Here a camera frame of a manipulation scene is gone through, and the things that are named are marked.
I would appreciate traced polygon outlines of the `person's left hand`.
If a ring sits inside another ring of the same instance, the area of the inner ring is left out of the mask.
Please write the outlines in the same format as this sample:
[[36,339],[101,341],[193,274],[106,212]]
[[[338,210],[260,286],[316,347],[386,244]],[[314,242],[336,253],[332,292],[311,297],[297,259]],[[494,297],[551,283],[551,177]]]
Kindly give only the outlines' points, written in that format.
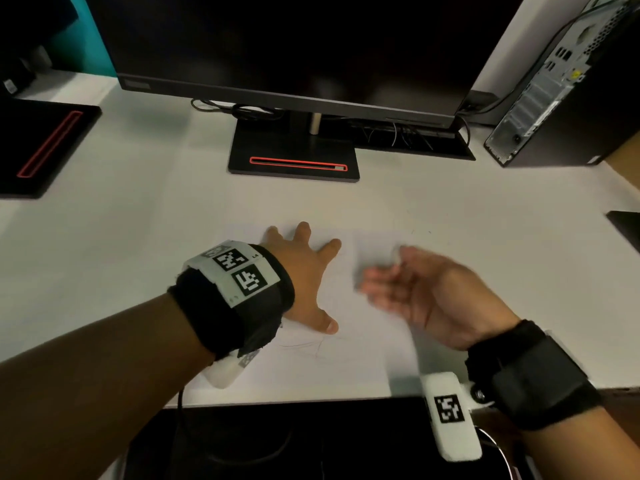
[[310,308],[320,308],[317,295],[322,283],[324,272],[341,249],[341,241],[332,239],[320,249],[313,250],[309,243],[299,244],[284,239],[276,226],[266,230],[261,243],[288,273],[294,288],[294,302],[284,317],[298,322],[298,314]]

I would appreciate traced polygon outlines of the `person's right hand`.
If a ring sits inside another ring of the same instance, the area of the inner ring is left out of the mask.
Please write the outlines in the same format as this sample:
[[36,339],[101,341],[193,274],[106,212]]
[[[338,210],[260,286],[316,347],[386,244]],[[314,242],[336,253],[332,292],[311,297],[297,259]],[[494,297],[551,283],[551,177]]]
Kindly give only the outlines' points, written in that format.
[[388,267],[368,267],[358,291],[372,306],[458,351],[467,351],[521,321],[473,270],[439,254],[432,273],[413,273],[400,258]]

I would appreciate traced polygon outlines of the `white paper sheet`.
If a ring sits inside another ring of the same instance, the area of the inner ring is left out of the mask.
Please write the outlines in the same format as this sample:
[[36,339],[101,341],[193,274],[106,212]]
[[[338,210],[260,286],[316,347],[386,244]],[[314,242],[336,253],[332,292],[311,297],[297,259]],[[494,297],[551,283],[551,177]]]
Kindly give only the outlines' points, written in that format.
[[310,245],[331,239],[342,247],[324,274],[318,304],[339,324],[326,335],[283,319],[275,338],[215,403],[277,403],[387,397],[392,379],[419,373],[411,332],[401,319],[372,307],[356,290],[360,272],[393,264],[409,235],[395,231],[312,227]]

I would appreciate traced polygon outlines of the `person's right forearm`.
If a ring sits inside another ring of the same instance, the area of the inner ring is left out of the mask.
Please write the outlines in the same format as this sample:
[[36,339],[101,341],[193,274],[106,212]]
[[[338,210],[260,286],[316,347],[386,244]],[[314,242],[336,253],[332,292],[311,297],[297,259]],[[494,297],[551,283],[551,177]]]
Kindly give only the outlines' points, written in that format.
[[473,413],[505,453],[515,480],[640,480],[640,397],[607,397],[592,411],[521,432],[496,410]]

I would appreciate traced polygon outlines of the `person's left forearm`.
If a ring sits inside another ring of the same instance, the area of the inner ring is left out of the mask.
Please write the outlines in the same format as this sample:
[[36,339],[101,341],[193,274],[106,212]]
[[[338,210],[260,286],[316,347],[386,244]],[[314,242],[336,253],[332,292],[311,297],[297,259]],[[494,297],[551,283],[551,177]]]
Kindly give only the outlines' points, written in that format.
[[168,294],[0,363],[0,480],[96,480],[212,364]]

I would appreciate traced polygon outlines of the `black monitor stand red slot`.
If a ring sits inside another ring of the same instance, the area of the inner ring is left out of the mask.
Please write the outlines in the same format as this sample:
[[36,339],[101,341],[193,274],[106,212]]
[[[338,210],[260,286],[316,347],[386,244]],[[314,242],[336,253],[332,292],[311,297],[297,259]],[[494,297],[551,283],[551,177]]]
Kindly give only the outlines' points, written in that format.
[[237,120],[227,170],[235,175],[357,183],[352,141],[312,134],[315,115],[285,111],[276,120]]
[[97,105],[0,99],[0,200],[41,198],[101,115]]

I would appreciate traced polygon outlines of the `black wristband with marker tags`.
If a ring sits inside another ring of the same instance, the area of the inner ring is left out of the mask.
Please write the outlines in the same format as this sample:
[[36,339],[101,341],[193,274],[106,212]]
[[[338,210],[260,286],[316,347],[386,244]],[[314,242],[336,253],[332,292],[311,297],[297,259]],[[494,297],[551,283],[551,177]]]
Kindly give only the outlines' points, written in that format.
[[272,252],[241,241],[190,258],[167,291],[216,362],[270,343],[295,298],[292,280]]

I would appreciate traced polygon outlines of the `plain black wristband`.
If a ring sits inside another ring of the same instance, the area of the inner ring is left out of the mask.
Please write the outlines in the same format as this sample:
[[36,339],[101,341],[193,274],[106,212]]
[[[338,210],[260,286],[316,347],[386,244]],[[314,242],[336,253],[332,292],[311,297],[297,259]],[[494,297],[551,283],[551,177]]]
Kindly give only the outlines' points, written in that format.
[[539,431],[603,404],[587,374],[532,321],[467,353],[469,379],[521,430]]

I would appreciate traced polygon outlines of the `black computer monitor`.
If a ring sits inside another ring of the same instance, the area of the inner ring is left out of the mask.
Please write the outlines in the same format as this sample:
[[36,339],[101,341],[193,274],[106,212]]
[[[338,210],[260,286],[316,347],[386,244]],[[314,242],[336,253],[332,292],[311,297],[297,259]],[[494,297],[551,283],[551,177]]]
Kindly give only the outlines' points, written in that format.
[[121,87],[450,128],[523,0],[86,0]]

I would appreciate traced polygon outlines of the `flat black object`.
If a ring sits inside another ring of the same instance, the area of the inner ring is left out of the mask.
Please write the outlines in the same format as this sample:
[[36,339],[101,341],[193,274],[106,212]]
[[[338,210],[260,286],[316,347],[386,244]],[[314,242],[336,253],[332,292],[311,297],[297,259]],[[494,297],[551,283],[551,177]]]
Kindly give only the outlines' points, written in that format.
[[605,217],[640,255],[640,212],[612,210]]

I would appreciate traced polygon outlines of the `grey desktop computer tower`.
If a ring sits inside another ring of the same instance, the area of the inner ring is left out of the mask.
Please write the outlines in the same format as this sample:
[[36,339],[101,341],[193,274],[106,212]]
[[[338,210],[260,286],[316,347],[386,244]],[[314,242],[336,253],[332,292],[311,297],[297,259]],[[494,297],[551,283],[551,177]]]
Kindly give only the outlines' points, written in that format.
[[640,130],[640,0],[590,0],[484,142],[501,167],[591,166]]

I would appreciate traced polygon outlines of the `small black box white label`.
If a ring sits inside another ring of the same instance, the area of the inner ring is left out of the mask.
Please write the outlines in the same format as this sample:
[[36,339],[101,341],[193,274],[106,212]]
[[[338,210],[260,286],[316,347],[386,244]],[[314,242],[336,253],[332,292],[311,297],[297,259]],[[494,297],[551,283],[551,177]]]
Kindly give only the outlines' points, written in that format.
[[36,79],[35,73],[19,57],[0,57],[0,98],[14,97]]

